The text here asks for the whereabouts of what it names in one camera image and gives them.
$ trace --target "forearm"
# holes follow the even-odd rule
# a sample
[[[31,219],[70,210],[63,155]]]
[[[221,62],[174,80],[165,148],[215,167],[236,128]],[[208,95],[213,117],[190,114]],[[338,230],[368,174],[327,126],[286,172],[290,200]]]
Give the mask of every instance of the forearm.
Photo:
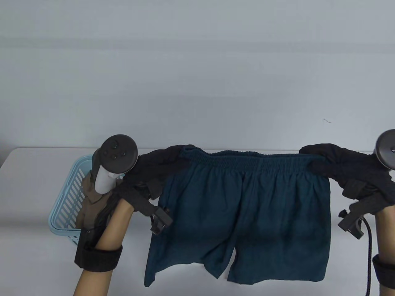
[[[380,261],[395,264],[395,206],[376,214],[378,256]],[[395,290],[380,286],[381,296],[395,296]]]
[[[121,199],[115,208],[103,235],[96,244],[96,249],[114,251],[121,247],[134,208]],[[74,296],[106,296],[113,271],[90,272],[83,270],[75,288]]]

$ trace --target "plastic basket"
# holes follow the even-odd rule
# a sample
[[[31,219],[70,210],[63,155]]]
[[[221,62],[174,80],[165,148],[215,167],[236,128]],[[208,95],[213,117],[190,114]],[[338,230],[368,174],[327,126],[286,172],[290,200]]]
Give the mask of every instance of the plastic basket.
[[[75,229],[75,221],[85,196],[82,192],[82,179],[92,169],[92,155],[79,158],[59,193],[58,198],[49,214],[49,229],[56,235],[67,236],[78,245],[80,229]]]

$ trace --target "shorts leg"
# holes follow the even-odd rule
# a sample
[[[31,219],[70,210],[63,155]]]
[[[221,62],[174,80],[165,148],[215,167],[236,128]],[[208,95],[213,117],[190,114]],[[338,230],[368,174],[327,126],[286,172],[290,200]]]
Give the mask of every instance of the shorts leg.
[[[243,190],[243,202],[255,198],[249,207],[253,219],[238,236],[229,281],[324,278],[331,237],[329,181],[303,167],[290,168],[249,176],[256,182]]]
[[[229,238],[241,187],[241,173],[195,162],[167,182],[159,203],[170,209],[173,224],[152,236],[145,286],[175,264],[203,263],[215,277],[222,274],[234,248]]]

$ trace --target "brown cloth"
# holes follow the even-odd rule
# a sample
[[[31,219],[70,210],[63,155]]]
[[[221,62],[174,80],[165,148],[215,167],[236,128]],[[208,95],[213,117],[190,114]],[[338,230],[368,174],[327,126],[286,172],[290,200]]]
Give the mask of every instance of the brown cloth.
[[[82,201],[82,208],[77,215],[75,227],[77,229],[92,229],[94,228],[97,215],[105,208],[112,192],[110,191],[106,194],[97,193],[95,184],[91,180],[91,172],[82,180],[82,190],[85,198]]]

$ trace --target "elastic waistband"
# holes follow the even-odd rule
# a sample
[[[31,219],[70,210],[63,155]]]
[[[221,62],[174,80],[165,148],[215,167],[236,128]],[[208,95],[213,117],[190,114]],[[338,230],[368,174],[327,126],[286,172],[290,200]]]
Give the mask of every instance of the elastic waistband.
[[[310,154],[260,154],[257,152],[221,151],[206,153],[197,147],[185,147],[180,154],[193,162],[239,171],[264,173],[297,173],[307,170],[313,160],[325,157]]]

